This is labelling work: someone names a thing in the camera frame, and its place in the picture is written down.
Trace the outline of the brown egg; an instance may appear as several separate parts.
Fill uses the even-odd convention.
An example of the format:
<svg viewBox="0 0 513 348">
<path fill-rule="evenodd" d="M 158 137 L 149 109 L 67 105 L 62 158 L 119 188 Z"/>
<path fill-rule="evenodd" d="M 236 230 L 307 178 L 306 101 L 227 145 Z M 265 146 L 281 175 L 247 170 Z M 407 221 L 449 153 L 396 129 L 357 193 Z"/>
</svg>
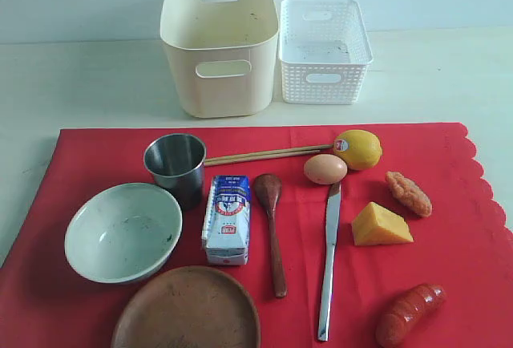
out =
<svg viewBox="0 0 513 348">
<path fill-rule="evenodd" d="M 338 156 L 319 154 L 309 158 L 304 164 L 305 176 L 315 184 L 334 184 L 347 174 L 346 163 Z"/>
</svg>

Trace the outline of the stainless steel cup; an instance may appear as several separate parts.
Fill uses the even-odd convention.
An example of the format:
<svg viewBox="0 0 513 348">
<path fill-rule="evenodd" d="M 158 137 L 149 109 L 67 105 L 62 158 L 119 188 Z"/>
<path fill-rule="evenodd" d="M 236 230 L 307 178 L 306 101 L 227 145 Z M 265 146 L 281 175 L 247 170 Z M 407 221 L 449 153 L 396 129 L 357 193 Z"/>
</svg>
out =
<svg viewBox="0 0 513 348">
<path fill-rule="evenodd" d="M 174 133 L 154 140 L 144 154 L 144 167 L 157 185 L 169 191 L 183 210 L 203 198 L 206 146 L 192 134 Z"/>
</svg>

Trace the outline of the yellow lemon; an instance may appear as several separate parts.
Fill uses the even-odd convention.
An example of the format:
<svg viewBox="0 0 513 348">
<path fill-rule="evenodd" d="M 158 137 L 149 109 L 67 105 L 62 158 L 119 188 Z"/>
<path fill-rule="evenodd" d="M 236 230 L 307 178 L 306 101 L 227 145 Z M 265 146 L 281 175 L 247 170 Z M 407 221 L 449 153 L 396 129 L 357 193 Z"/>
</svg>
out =
<svg viewBox="0 0 513 348">
<path fill-rule="evenodd" d="M 336 137 L 333 154 L 344 160 L 348 168 L 362 171 L 373 168 L 379 162 L 382 146 L 374 133 L 351 129 Z"/>
</svg>

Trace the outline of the yellow cheese wedge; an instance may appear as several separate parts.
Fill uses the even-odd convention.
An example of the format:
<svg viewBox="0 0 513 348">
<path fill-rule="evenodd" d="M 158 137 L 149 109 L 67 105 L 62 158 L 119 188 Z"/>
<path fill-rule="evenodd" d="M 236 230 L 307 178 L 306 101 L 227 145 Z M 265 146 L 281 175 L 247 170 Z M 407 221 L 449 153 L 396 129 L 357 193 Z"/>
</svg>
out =
<svg viewBox="0 0 513 348">
<path fill-rule="evenodd" d="M 398 245 L 413 243 L 414 238 L 403 217 L 375 202 L 367 206 L 351 223 L 356 246 Z"/>
</svg>

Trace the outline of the fried chicken nugget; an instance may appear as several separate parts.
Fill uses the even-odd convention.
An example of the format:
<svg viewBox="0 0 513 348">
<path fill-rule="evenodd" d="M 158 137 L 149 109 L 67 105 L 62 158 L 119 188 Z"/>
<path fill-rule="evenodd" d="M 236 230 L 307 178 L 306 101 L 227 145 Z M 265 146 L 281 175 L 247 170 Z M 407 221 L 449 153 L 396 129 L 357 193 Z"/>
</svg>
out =
<svg viewBox="0 0 513 348">
<path fill-rule="evenodd" d="M 428 195 L 414 181 L 400 172 L 388 171 L 385 180 L 392 196 L 403 206 L 421 217 L 431 215 L 433 207 Z"/>
</svg>

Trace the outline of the red sausage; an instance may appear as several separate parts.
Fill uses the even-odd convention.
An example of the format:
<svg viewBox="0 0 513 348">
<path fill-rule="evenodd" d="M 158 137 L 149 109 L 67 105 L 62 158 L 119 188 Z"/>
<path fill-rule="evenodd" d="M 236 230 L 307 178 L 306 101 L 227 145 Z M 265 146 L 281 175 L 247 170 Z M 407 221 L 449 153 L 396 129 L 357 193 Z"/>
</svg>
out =
<svg viewBox="0 0 513 348">
<path fill-rule="evenodd" d="M 441 285 L 420 284 L 396 297 L 382 312 L 375 330 L 381 347 L 399 346 L 408 333 L 446 300 Z"/>
</svg>

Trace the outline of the brown wooden spoon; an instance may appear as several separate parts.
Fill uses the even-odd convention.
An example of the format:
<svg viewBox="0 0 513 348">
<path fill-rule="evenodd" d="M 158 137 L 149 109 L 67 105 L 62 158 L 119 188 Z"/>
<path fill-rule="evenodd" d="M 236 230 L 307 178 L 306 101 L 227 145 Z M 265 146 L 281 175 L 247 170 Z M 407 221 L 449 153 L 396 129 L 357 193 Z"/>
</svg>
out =
<svg viewBox="0 0 513 348">
<path fill-rule="evenodd" d="M 271 173 L 259 175 L 253 183 L 256 198 L 265 210 L 269 221 L 271 266 L 275 297 L 283 298 L 287 294 L 285 270 L 281 258 L 281 250 L 277 236 L 276 211 L 281 197 L 281 179 Z"/>
</svg>

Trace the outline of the upper wooden chopstick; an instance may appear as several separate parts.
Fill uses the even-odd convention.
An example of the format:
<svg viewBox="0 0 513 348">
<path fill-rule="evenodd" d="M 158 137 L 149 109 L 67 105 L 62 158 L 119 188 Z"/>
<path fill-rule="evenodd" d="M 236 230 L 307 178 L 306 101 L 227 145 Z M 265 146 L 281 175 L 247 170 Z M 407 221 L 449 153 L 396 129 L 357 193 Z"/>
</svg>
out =
<svg viewBox="0 0 513 348">
<path fill-rule="evenodd" d="M 322 144 L 322 145 L 313 145 L 313 146 L 305 146 L 305 147 L 299 147 L 299 148 L 285 148 L 285 149 L 275 149 L 275 150 L 268 150 L 268 151 L 261 151 L 261 152 L 251 152 L 251 153 L 244 153 L 244 154 L 236 154 L 231 156 L 218 156 L 218 157 L 212 157 L 208 158 L 206 160 L 226 160 L 236 157 L 247 157 L 247 156 L 259 156 L 259 155 L 269 155 L 269 154 L 276 154 L 276 153 L 282 153 L 282 152 L 299 152 L 299 151 L 306 151 L 306 150 L 326 150 L 331 149 L 331 144 Z"/>
</svg>

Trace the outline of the white blue milk carton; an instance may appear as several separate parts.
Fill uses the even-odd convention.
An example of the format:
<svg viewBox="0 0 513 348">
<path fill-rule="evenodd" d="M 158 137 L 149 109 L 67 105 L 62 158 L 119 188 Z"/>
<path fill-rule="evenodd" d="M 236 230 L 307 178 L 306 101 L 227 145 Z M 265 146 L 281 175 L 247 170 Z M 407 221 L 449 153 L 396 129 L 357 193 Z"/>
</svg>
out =
<svg viewBox="0 0 513 348">
<path fill-rule="evenodd" d="M 247 176 L 214 176 L 208 193 L 201 233 L 202 248 L 211 265 L 248 262 L 251 190 Z"/>
</svg>

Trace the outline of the silver table knife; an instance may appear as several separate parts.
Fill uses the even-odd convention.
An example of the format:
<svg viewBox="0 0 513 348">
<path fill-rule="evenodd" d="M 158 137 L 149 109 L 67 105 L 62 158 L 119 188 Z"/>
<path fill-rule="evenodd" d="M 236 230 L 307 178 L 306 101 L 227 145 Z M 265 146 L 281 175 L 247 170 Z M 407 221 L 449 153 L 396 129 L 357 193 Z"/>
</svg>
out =
<svg viewBox="0 0 513 348">
<path fill-rule="evenodd" d="M 333 294 L 333 266 L 337 243 L 337 230 L 340 219 L 341 182 L 329 188 L 325 211 L 325 270 L 321 288 L 321 303 L 318 318 L 317 340 L 329 339 L 330 308 Z"/>
</svg>

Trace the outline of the red table cloth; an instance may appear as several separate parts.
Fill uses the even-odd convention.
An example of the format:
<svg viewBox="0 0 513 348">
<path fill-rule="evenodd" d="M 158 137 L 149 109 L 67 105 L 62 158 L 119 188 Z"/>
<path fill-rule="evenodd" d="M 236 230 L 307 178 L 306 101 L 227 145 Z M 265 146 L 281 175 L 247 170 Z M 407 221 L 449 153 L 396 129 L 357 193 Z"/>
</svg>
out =
<svg viewBox="0 0 513 348">
<path fill-rule="evenodd" d="M 374 168 L 342 183 L 333 275 L 330 347 L 373 347 L 376 323 L 403 291 L 422 283 L 446 291 L 442 307 L 410 332 L 407 347 L 509 347 L 512 344 L 512 235 L 492 199 L 476 148 L 460 123 L 370 126 L 382 143 Z M 139 285 L 104 285 L 67 263 L 64 237 L 77 210 L 98 192 L 150 182 L 143 152 L 163 128 L 63 129 L 38 193 L 1 269 L 4 347 L 108 347 Z M 248 263 L 227 268 L 251 294 L 264 347 L 317 346 L 325 259 L 327 188 L 308 181 L 301 157 L 207 168 L 205 176 L 278 175 L 283 183 L 277 235 L 288 286 L 274 295 L 269 226 L 252 208 Z M 388 171 L 430 198 L 421 217 L 396 200 Z M 413 243 L 356 246 L 351 223 L 369 202 L 403 217 Z"/>
</svg>

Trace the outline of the white perforated plastic basket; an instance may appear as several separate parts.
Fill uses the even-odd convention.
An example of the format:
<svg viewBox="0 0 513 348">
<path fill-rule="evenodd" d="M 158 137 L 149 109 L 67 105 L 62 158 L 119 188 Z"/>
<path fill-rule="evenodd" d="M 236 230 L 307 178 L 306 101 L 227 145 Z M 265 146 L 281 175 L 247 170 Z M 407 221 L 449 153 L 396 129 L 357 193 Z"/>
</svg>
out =
<svg viewBox="0 0 513 348">
<path fill-rule="evenodd" d="M 355 103 L 373 61 L 359 4 L 354 0 L 284 0 L 280 22 L 283 100 Z"/>
</svg>

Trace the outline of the cream plastic bin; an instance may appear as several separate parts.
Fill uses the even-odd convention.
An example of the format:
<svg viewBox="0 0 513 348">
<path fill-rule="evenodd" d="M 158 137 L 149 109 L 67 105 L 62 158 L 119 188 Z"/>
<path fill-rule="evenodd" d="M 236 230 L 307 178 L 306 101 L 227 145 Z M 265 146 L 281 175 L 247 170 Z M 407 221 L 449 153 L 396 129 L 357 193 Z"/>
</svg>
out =
<svg viewBox="0 0 513 348">
<path fill-rule="evenodd" d="M 278 31 L 274 0 L 164 0 L 160 38 L 181 107 L 199 118 L 264 110 Z"/>
</svg>

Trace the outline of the pale green ceramic bowl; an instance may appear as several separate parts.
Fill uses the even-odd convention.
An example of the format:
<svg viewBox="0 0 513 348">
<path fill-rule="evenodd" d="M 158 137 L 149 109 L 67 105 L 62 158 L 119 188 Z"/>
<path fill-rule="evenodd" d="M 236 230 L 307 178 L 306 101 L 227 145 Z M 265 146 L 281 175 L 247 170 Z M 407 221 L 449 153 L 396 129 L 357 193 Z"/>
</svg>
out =
<svg viewBox="0 0 513 348">
<path fill-rule="evenodd" d="M 154 184 L 127 183 L 88 200 L 67 226 L 64 250 L 87 280 L 122 284 L 157 272 L 180 239 L 182 210 Z"/>
</svg>

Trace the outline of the brown wooden plate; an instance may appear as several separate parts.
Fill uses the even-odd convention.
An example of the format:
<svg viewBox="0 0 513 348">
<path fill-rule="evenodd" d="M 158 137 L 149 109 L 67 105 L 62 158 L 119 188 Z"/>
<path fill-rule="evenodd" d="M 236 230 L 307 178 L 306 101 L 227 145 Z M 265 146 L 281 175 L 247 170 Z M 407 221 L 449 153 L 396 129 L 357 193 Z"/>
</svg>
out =
<svg viewBox="0 0 513 348">
<path fill-rule="evenodd" d="M 248 291 L 207 266 L 171 269 L 128 302 L 112 347 L 259 347 L 260 319 Z"/>
</svg>

